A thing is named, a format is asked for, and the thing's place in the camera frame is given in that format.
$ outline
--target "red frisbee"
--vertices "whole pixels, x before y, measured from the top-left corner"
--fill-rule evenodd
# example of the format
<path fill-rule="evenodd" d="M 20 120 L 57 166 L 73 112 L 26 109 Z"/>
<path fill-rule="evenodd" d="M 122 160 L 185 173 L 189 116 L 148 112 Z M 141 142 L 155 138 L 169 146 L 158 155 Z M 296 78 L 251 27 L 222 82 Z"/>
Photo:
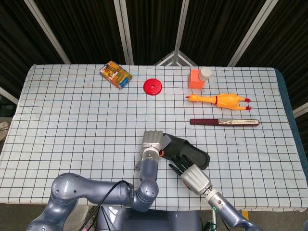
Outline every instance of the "red frisbee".
<path fill-rule="evenodd" d="M 149 95 L 157 95 L 162 88 L 162 83 L 156 78 L 148 79 L 143 85 L 143 90 Z"/>

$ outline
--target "white bottle cap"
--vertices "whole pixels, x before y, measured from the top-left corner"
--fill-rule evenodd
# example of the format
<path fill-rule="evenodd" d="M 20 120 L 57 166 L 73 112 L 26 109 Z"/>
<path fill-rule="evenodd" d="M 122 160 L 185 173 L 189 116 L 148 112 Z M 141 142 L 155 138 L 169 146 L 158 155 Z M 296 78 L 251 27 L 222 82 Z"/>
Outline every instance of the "white bottle cap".
<path fill-rule="evenodd" d="M 204 67 L 201 69 L 199 79 L 205 82 L 208 80 L 208 78 L 211 77 L 211 75 L 212 75 L 212 70 L 208 67 Z"/>

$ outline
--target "black backdrop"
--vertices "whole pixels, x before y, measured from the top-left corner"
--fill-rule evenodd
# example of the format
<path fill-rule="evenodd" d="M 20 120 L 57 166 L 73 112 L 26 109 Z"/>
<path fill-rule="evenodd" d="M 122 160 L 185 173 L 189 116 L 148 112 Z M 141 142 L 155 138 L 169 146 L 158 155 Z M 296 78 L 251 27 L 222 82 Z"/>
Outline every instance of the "black backdrop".
<path fill-rule="evenodd" d="M 60 64 L 49 42 L 23 0 L 0 1 L 0 87 L 19 99 L 33 64 Z"/>
<path fill-rule="evenodd" d="M 36 0 L 73 64 L 124 64 L 113 0 Z"/>
<path fill-rule="evenodd" d="M 279 69 L 292 108 L 308 102 L 308 1 L 278 1 L 237 66 Z"/>
<path fill-rule="evenodd" d="M 154 65 L 174 51 L 182 0 L 127 0 L 135 65 Z"/>
<path fill-rule="evenodd" d="M 306 157 L 308 158 L 308 113 L 305 113 L 295 119 L 300 138 L 304 145 Z"/>
<path fill-rule="evenodd" d="M 199 66 L 227 66 L 265 0 L 190 0 L 180 51 Z"/>

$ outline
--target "rubber chicken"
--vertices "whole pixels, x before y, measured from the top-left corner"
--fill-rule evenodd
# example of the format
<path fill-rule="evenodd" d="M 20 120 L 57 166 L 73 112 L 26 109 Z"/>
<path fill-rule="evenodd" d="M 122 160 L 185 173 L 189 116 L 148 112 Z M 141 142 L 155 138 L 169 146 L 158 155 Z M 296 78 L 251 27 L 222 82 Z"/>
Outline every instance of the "rubber chicken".
<path fill-rule="evenodd" d="M 239 97 L 235 94 L 220 94 L 212 97 L 201 97 L 199 95 L 186 96 L 188 101 L 214 103 L 217 107 L 228 108 L 231 110 L 250 110 L 251 107 L 240 107 L 239 101 L 250 102 L 250 99 Z"/>

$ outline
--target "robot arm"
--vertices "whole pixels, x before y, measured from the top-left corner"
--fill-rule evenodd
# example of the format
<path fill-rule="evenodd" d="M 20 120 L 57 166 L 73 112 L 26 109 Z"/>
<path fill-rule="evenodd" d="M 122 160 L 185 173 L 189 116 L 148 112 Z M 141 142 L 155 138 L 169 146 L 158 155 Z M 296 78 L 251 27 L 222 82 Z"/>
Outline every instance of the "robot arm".
<path fill-rule="evenodd" d="M 221 218 L 232 228 L 241 227 L 246 231 L 263 231 L 257 225 L 244 218 L 230 202 L 217 190 L 212 188 L 210 178 L 201 169 L 193 164 L 189 158 L 173 160 L 178 168 L 169 166 L 180 175 L 184 183 L 197 195 L 204 195 L 208 204 L 216 209 Z"/>
<path fill-rule="evenodd" d="M 158 195 L 157 167 L 162 149 L 163 132 L 145 131 L 142 139 L 141 184 L 134 191 L 132 185 L 120 183 L 104 200 L 105 205 L 125 205 L 147 211 Z M 116 182 L 89 180 L 73 173 L 59 175 L 52 183 L 51 196 L 43 213 L 33 220 L 27 231 L 61 231 L 78 199 L 85 197 L 99 204 Z"/>

